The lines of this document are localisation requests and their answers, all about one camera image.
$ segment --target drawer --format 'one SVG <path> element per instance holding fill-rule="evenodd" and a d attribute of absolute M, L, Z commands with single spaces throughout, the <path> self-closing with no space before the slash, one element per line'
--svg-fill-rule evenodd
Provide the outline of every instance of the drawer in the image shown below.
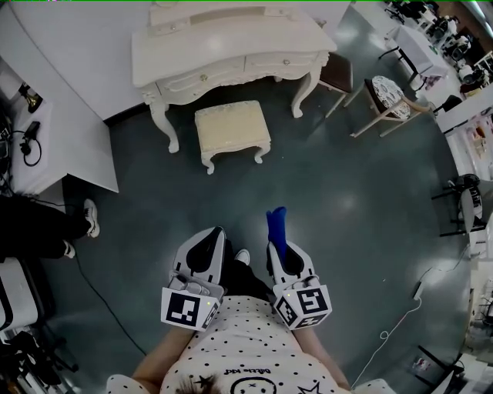
<path fill-rule="evenodd" d="M 205 86 L 215 86 L 243 72 L 245 65 L 244 56 L 230 58 L 220 62 L 206 65 L 191 72 L 162 79 L 157 82 L 161 94 L 164 96 L 170 93 L 182 92 L 186 90 L 201 91 Z"/>
<path fill-rule="evenodd" d="M 248 55 L 245 61 L 246 72 L 289 72 L 297 68 L 310 68 L 317 59 L 318 52 L 306 53 L 260 53 Z"/>

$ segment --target black and white sneaker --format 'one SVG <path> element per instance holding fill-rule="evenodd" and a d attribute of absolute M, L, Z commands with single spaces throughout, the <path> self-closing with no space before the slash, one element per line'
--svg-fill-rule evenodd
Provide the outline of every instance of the black and white sneaker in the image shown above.
<path fill-rule="evenodd" d="M 69 259 L 73 259 L 75 257 L 74 245 L 66 240 L 63 240 L 63 242 L 65 243 L 65 253 L 63 255 L 66 255 Z"/>
<path fill-rule="evenodd" d="M 99 235 L 98 209 L 94 201 L 86 199 L 84 201 L 84 217 L 91 225 L 87 230 L 89 237 L 95 238 Z"/>
<path fill-rule="evenodd" d="M 250 252 L 248 252 L 246 249 L 241 249 L 236 256 L 234 257 L 235 260 L 238 260 L 239 262 L 243 262 L 246 265 L 250 265 Z"/>

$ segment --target person's left arm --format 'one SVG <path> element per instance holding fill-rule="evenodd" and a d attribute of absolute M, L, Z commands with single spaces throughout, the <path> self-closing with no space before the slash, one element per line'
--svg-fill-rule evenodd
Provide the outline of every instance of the person's left arm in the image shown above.
<path fill-rule="evenodd" d="M 158 394 L 164 376 L 178 361 L 195 332 L 172 327 L 162 342 L 137 366 L 132 378 L 146 387 L 150 394 Z"/>

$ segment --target vanity table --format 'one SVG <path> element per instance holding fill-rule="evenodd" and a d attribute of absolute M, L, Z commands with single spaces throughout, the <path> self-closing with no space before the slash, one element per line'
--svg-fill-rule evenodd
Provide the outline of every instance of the vanity table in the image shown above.
<path fill-rule="evenodd" d="M 185 105 L 217 86 L 268 75 L 277 82 L 303 78 L 291 105 L 299 118 L 301 102 L 336 49 L 315 21 L 292 5 L 164 3 L 151 8 L 150 26 L 132 36 L 132 79 L 175 153 L 179 143 L 166 118 L 169 104 Z"/>

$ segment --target blue object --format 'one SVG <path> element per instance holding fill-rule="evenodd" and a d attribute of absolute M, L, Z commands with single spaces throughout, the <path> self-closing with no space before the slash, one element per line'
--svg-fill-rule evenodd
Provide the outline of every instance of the blue object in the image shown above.
<path fill-rule="evenodd" d="M 282 261 L 286 258 L 286 219 L 287 209 L 283 206 L 275 208 L 273 212 L 267 211 L 267 226 L 269 227 L 269 241 L 276 247 Z"/>

